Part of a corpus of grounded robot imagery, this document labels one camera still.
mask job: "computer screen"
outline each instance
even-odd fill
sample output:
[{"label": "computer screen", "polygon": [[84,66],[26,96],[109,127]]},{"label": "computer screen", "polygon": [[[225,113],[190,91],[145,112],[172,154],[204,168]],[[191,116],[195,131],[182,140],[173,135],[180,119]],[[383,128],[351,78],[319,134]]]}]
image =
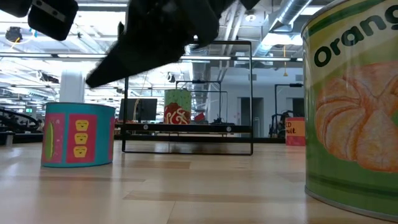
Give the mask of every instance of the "computer screen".
[{"label": "computer screen", "polygon": [[[138,99],[127,99],[127,120],[132,121],[134,116],[134,105]],[[119,120],[124,116],[124,99],[121,100]],[[157,99],[139,99],[136,108],[136,121],[154,121],[156,120]]]}]

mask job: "can label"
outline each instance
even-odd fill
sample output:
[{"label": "can label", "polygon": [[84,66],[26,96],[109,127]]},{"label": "can label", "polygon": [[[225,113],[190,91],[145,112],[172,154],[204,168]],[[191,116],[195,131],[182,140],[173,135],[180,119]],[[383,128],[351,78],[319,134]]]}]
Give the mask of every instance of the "can label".
[{"label": "can label", "polygon": [[398,1],[346,1],[303,38],[307,188],[398,215]]}]

